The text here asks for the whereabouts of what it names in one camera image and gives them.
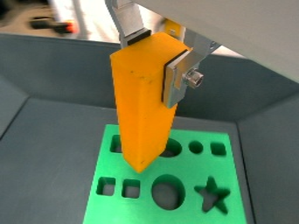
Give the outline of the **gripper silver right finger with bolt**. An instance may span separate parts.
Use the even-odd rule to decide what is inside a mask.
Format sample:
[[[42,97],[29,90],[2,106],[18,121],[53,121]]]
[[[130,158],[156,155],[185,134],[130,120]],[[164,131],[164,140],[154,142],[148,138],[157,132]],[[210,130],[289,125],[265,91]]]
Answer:
[[[184,50],[164,65],[162,104],[170,109],[185,95],[186,88],[196,88],[202,81],[198,64],[220,47],[220,44],[186,29],[182,43],[190,48]]]

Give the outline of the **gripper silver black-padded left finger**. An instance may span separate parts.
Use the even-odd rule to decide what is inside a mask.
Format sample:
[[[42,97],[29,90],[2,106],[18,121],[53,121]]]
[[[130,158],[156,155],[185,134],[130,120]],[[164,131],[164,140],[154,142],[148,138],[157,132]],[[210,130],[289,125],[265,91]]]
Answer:
[[[105,0],[106,9],[118,32],[121,47],[128,47],[150,36],[144,27],[138,5],[132,0]]]

